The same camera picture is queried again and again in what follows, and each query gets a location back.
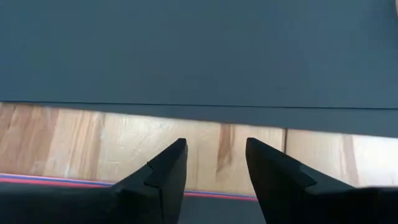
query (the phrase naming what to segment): wood grain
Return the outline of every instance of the wood grain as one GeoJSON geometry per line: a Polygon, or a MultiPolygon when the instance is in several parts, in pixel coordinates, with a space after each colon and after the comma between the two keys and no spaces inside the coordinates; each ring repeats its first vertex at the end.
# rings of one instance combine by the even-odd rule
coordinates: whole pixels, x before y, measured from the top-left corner
{"type": "Polygon", "coordinates": [[[177,138],[187,189],[254,194],[247,137],[282,149],[284,130],[95,111],[0,105],[0,172],[116,182],[177,138]]]}
{"type": "Polygon", "coordinates": [[[398,184],[398,139],[289,129],[286,153],[356,187],[398,184]]]}

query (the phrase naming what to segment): wooden floor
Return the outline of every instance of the wooden floor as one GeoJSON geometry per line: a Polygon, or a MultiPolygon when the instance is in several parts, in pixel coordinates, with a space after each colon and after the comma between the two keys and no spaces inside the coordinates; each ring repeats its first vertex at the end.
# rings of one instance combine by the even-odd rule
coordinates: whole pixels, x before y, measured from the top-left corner
{"type": "Polygon", "coordinates": [[[0,172],[116,182],[186,138],[187,189],[253,194],[247,137],[355,186],[398,181],[398,139],[13,104],[0,104],[0,172]]]}

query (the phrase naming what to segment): black plastic part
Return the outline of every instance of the black plastic part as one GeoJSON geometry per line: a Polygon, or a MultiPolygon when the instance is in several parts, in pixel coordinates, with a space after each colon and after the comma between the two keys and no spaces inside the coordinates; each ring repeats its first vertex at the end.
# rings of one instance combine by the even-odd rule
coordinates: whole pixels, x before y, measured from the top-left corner
{"type": "Polygon", "coordinates": [[[398,222],[397,189],[356,189],[254,138],[246,160],[268,224],[398,222]]]}
{"type": "Polygon", "coordinates": [[[1,183],[1,223],[176,224],[186,174],[187,142],[178,139],[109,188],[1,183]]]}

